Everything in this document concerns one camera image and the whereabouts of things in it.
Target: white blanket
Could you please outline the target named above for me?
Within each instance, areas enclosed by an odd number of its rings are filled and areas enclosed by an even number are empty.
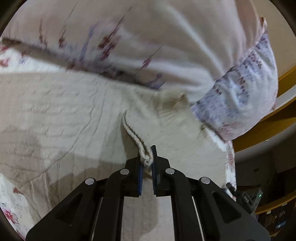
[[[85,178],[106,178],[137,155],[121,124],[125,111],[129,126],[172,167],[225,183],[228,152],[194,119],[182,93],[83,73],[0,80],[0,172],[26,196],[35,223]],[[126,199],[123,239],[171,240],[168,230],[170,199],[154,197],[146,176],[141,198]]]

